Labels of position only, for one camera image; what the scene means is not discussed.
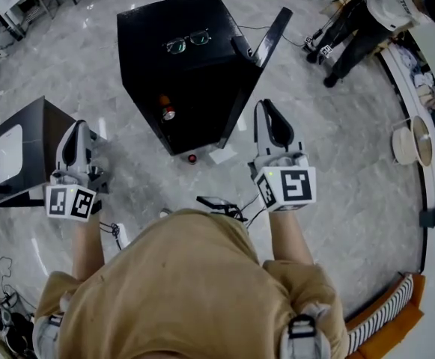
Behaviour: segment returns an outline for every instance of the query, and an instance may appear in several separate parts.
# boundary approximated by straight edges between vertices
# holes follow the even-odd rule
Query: gray tiled floor
[[[134,237],[159,209],[199,207],[196,195],[246,203],[255,193],[246,163],[256,153],[252,130],[237,129],[234,158],[215,165],[207,147],[197,165],[170,157],[143,121],[121,85],[116,13],[159,0],[82,0],[64,4],[53,21],[30,27],[0,65],[0,122],[41,95],[75,118],[107,122],[110,141],[100,161],[114,176],[103,219],[122,221]],[[285,32],[301,43],[326,18],[320,0],[223,0],[241,25],[269,25],[282,6],[294,15]],[[258,44],[262,31],[243,29]],[[317,168],[318,202],[298,212],[317,261],[333,278],[346,313],[382,289],[397,271],[416,270],[422,236],[416,166],[393,165],[390,127],[401,120],[398,99],[376,59],[356,67],[332,90],[322,85],[324,68],[305,62],[301,49],[281,41],[245,110],[269,97],[290,122],[301,126]],[[250,206],[248,215],[258,211]],[[42,209],[0,209],[0,256],[14,259],[13,284],[34,302],[46,271],[70,270],[70,224],[46,218]],[[250,228],[259,257],[271,257],[268,220]],[[103,236],[106,257],[117,253]],[[39,263],[35,247],[39,250]],[[0,266],[6,272],[6,264]]]

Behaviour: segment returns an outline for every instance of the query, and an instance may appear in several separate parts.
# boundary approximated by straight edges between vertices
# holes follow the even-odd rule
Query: person
[[[435,22],[435,0],[351,0],[326,31],[317,48],[307,55],[307,61],[316,63],[323,47],[335,48],[358,30],[334,64],[332,73],[323,80],[326,87],[332,88],[392,34],[430,21]]]
[[[99,226],[97,213],[77,227],[73,275],[49,276],[35,313],[38,358],[297,358],[282,342],[307,311],[316,329],[302,337],[320,348],[305,356],[304,344],[298,358],[347,355],[341,301],[293,212],[270,213],[275,260],[263,267],[226,215],[172,213],[107,264]]]

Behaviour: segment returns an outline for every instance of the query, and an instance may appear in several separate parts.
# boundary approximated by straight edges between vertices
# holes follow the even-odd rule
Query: black frame glasses
[[[212,37],[209,36],[208,31],[209,28],[206,28],[201,31],[192,32],[189,36],[176,37],[162,46],[165,46],[167,48],[167,52],[171,55],[178,55],[186,50],[186,39],[189,39],[192,44],[197,46],[209,43],[209,40],[211,40]]]

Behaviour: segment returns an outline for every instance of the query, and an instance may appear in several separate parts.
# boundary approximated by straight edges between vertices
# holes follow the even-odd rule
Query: orange cushion
[[[393,294],[393,292],[401,285],[401,283],[405,280],[405,277],[402,277],[394,286],[390,287],[385,293],[380,296],[372,305],[363,310],[359,315],[355,318],[351,319],[349,322],[345,324],[348,331],[352,331],[355,327],[363,323],[367,320],[375,311],[377,311]]]
[[[425,277],[420,274],[412,274],[413,276],[413,293],[410,301],[417,307],[420,306],[420,301],[424,295]]]
[[[423,315],[414,304],[408,303],[395,319],[384,325],[359,347],[360,354],[365,359],[383,358],[405,338]]]
[[[347,356],[347,359],[365,359],[362,354],[358,351],[355,351],[351,356]]]

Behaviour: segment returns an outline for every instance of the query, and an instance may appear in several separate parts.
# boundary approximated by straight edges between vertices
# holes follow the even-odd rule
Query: white paper
[[[234,149],[232,149],[230,144],[225,145],[224,149],[217,149],[209,153],[209,156],[217,165],[222,164],[224,161],[231,159],[235,155],[237,155],[237,153],[234,152]]]
[[[244,113],[241,113],[239,120],[237,120],[237,128],[239,132],[245,132],[247,130],[246,119],[244,118]]]

